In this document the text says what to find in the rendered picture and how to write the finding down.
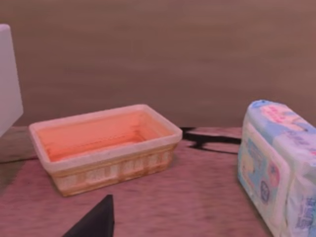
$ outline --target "white object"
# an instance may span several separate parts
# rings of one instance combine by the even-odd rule
[[[11,30],[8,25],[0,24],[0,137],[22,114]]]
[[[147,105],[30,125],[44,169],[64,196],[162,171],[182,130]]]
[[[274,237],[316,237],[316,128],[286,105],[248,107],[238,178]]]

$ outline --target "empty basket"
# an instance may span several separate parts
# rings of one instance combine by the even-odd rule
[[[182,131],[147,105],[30,125],[44,169],[63,196],[162,171]]]

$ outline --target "wet wipes package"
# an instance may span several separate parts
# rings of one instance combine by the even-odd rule
[[[238,178],[274,237],[316,237],[316,128],[286,105],[248,107]]]

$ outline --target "brown wall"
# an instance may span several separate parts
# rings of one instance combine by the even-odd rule
[[[18,124],[146,103],[179,126],[239,126],[260,98],[316,124],[313,0],[1,0],[0,22]]]

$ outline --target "wooden surface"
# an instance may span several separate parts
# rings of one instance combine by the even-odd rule
[[[13,128],[1,138],[0,144],[16,146],[15,152],[6,154],[19,154],[19,158],[32,154],[30,146],[16,143],[22,141],[21,135],[30,144],[25,131]],[[241,135],[240,128],[191,132]],[[66,198],[55,190],[38,160],[0,165],[0,181],[6,180],[0,186],[0,236],[59,237],[103,197],[113,194],[116,237],[272,237],[239,185],[237,155],[196,150],[190,145],[190,141],[180,142],[176,159],[166,171]],[[233,144],[204,147],[238,151]]]
[[[254,99],[316,124],[313,0],[1,0],[18,125],[145,103],[178,126],[241,126]]]

